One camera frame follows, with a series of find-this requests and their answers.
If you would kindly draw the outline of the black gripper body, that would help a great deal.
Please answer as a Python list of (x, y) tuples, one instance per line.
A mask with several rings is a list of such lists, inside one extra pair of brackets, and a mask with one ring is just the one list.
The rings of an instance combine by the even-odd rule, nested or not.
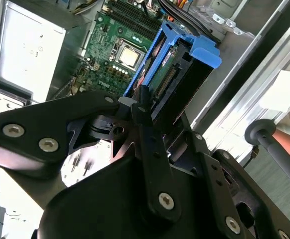
[(222, 239), (204, 183), (173, 167), (182, 213), (174, 223), (145, 206), (141, 162), (121, 159), (61, 191), (47, 205), (40, 239)]

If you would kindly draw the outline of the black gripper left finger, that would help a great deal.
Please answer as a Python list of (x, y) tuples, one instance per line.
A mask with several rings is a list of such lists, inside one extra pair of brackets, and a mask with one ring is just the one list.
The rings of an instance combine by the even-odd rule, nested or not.
[(69, 154), (100, 139), (112, 142), (113, 163), (126, 158), (141, 162), (148, 215), (176, 222), (181, 207), (171, 168), (143, 102), (125, 104), (93, 91), (2, 112), (0, 167), (49, 179)]

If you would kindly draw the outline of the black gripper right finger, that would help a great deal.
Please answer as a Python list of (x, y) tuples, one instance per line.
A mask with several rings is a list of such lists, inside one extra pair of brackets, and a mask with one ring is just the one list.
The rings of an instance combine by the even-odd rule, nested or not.
[(290, 239), (290, 221), (225, 150), (210, 153), (204, 138), (182, 114), (179, 138), (187, 147), (176, 165), (196, 170), (207, 186), (216, 225), (224, 239)]

